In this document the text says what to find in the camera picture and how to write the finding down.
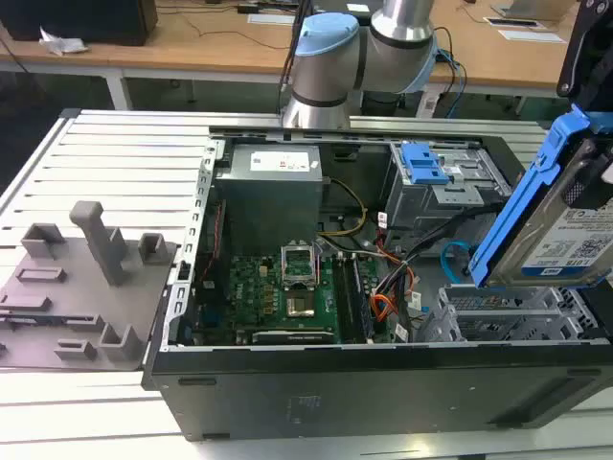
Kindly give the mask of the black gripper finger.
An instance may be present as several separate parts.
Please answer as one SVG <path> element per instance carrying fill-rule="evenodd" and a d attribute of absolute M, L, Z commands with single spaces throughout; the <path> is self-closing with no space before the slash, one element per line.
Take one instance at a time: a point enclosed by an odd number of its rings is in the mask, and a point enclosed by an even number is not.
<path fill-rule="evenodd" d="M 578 14 L 556 86 L 556 93 L 561 98 L 571 99 L 577 96 L 580 86 L 587 81 L 591 66 L 588 45 L 590 34 L 602 18 L 601 3 L 594 0 L 579 2 Z"/>
<path fill-rule="evenodd" d="M 585 163 L 567 187 L 564 201 L 573 209 L 597 210 L 612 198 L 612 183 L 602 176 L 612 166 L 612 20 L 601 18 L 590 34 L 590 73 L 577 96 L 568 99 L 583 114 L 593 116 L 592 134 L 579 142 Z"/>

